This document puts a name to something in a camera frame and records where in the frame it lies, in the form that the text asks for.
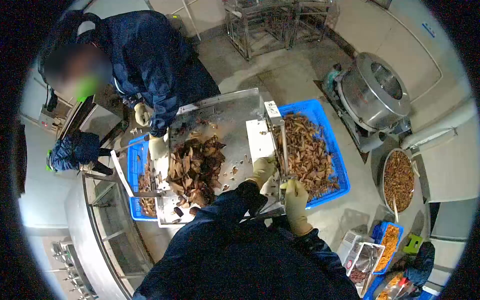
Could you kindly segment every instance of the beige glove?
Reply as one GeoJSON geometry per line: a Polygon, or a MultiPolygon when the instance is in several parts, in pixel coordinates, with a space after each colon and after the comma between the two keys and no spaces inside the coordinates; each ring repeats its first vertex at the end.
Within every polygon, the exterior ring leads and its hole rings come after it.
{"type": "Polygon", "coordinates": [[[83,164],[79,164],[79,165],[80,165],[79,167],[80,171],[91,171],[95,167],[95,162],[91,161],[86,165],[83,165],[83,164]]]}
{"type": "Polygon", "coordinates": [[[253,174],[246,180],[253,180],[262,189],[267,180],[275,173],[274,158],[261,157],[253,163],[253,174]]]}
{"type": "Polygon", "coordinates": [[[133,109],[135,110],[135,120],[137,121],[138,125],[142,127],[149,126],[151,115],[148,113],[145,104],[138,103],[133,109]]]}
{"type": "Polygon", "coordinates": [[[148,140],[148,150],[150,151],[150,158],[152,160],[164,157],[168,154],[168,145],[163,140],[163,137],[154,137],[150,135],[148,140]]]}
{"type": "Polygon", "coordinates": [[[307,222],[305,207],[307,206],[308,193],[303,184],[298,180],[290,179],[285,191],[285,213],[293,233],[304,236],[313,230],[307,222]]]}

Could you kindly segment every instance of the green stool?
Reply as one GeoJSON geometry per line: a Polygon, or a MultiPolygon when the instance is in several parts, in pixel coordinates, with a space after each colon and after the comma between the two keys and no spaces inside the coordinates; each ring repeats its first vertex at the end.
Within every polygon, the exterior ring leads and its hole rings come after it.
{"type": "Polygon", "coordinates": [[[407,246],[403,247],[403,252],[406,254],[417,254],[419,252],[420,245],[423,242],[423,238],[417,237],[412,233],[410,233],[408,237],[411,238],[411,240],[407,246]]]}

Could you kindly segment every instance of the stainless steel bowl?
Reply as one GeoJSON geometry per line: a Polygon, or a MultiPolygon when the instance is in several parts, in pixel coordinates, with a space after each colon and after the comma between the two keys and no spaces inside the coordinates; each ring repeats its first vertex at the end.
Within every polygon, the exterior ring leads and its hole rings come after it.
{"type": "MultiPolygon", "coordinates": [[[[405,152],[405,150],[403,149],[400,149],[400,148],[395,148],[393,149],[392,151],[390,151],[387,155],[387,158],[385,159],[385,162],[384,162],[384,170],[382,172],[382,177],[380,178],[380,190],[382,191],[380,193],[380,195],[382,196],[384,202],[385,202],[385,205],[386,207],[388,208],[388,210],[393,214],[395,215],[395,212],[393,211],[393,209],[390,208],[390,206],[388,205],[388,202],[387,202],[387,198],[385,197],[385,169],[386,169],[386,166],[387,166],[387,161],[388,159],[390,158],[390,156],[392,155],[393,152],[395,151],[400,151],[400,152],[403,152],[409,159],[410,159],[410,156],[408,156],[408,154],[405,152]]],[[[413,190],[415,190],[415,181],[413,181],[413,190]]],[[[398,215],[401,215],[402,213],[404,213],[408,208],[410,207],[410,205],[408,205],[408,207],[402,211],[402,212],[398,212],[398,215]]]]}
{"type": "Polygon", "coordinates": [[[410,113],[407,89],[380,57],[362,52],[339,83],[340,98],[355,122],[368,131],[386,129],[410,113]]]}

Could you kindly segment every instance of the green face mask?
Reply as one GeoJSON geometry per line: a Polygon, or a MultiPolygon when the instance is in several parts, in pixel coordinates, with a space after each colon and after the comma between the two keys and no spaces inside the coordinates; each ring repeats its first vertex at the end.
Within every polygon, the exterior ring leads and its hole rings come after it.
{"type": "Polygon", "coordinates": [[[50,168],[50,155],[52,155],[52,150],[48,150],[47,151],[47,166],[45,167],[45,170],[47,171],[50,171],[50,172],[54,172],[54,170],[52,170],[52,168],[50,168]]]}
{"type": "Polygon", "coordinates": [[[80,79],[75,95],[77,101],[84,102],[85,99],[95,94],[99,88],[100,80],[96,76],[85,76],[80,79]]]}

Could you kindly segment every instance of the navy blue jacket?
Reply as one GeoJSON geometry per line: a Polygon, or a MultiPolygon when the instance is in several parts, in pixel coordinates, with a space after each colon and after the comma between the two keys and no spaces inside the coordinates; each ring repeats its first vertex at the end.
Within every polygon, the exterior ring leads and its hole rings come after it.
{"type": "Polygon", "coordinates": [[[256,184],[244,182],[201,209],[175,234],[133,299],[358,299],[317,229],[294,237],[263,221],[240,223],[259,197],[256,184]]]}
{"type": "Polygon", "coordinates": [[[95,133],[76,131],[57,140],[50,156],[56,171],[78,170],[80,164],[98,160],[100,137],[95,133]]]}
{"type": "Polygon", "coordinates": [[[220,94],[192,46],[159,12],[128,12],[100,20],[79,37],[79,42],[98,43],[111,59],[112,84],[125,97],[141,93],[144,102],[159,113],[158,128],[164,135],[178,108],[220,94]]]}

